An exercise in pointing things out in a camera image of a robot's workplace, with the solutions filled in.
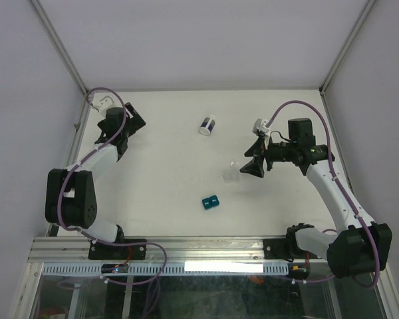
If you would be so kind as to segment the clear pill organizer box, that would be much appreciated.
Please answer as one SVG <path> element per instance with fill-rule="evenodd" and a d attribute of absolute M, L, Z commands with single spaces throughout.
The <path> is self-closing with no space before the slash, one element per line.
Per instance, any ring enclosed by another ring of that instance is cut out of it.
<path fill-rule="evenodd" d="M 223 170 L 222 178 L 225 183 L 239 183 L 239 163 L 236 161 L 232 161 L 229 167 Z"/>

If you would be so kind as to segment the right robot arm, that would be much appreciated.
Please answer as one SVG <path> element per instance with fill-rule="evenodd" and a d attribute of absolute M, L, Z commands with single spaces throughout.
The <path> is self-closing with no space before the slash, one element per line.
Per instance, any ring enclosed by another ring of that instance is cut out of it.
<path fill-rule="evenodd" d="M 257 140 L 244 153 L 250 162 L 240 171 L 262 178 L 274 163 L 294 164 L 318 191 L 336 233 L 330 235 L 306 223 L 293 225 L 284 241 L 272 246 L 274 254 L 292 261 L 312 253 L 326 260 L 337 278 L 384 270 L 392 241 L 389 226 L 376 223 L 361 207 L 336 170 L 329 145 L 316 143 L 310 119 L 289 120 L 288 129 L 288 140 L 275 143 L 267 121 L 258 119 L 253 127 Z"/>

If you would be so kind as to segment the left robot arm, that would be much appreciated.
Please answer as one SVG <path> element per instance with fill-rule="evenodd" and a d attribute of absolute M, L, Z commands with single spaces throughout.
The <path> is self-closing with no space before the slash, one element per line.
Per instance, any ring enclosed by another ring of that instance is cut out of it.
<path fill-rule="evenodd" d="M 129 102 L 108 107 L 99 121 L 100 136 L 78 162 L 52 169 L 47 176 L 45 219 L 69 231 L 79 231 L 112 258 L 126 250 L 122 227 L 98 216 L 94 182 L 116 164 L 128 149 L 128 138 L 146 123 Z"/>

